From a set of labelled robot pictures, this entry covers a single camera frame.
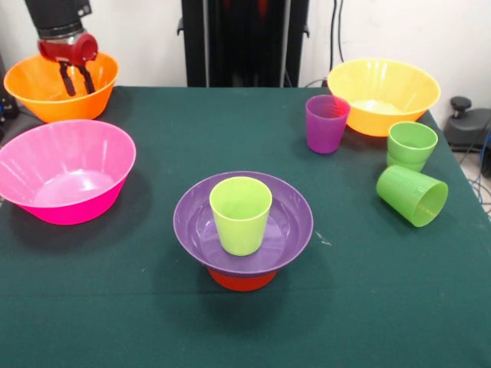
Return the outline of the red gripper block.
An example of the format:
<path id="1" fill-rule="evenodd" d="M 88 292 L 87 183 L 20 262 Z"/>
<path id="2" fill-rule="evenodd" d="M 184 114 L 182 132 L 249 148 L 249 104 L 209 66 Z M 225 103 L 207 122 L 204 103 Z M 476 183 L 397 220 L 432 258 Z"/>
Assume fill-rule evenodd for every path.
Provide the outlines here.
<path id="1" fill-rule="evenodd" d="M 40 54 L 49 61 L 59 63 L 59 71 L 65 90 L 70 97 L 76 94 L 68 68 L 76 68 L 84 78 L 87 94 L 95 92 L 91 74 L 85 67 L 88 61 L 94 61 L 98 55 L 98 45 L 95 37 L 87 32 L 81 32 L 68 38 L 52 38 L 38 41 Z"/>

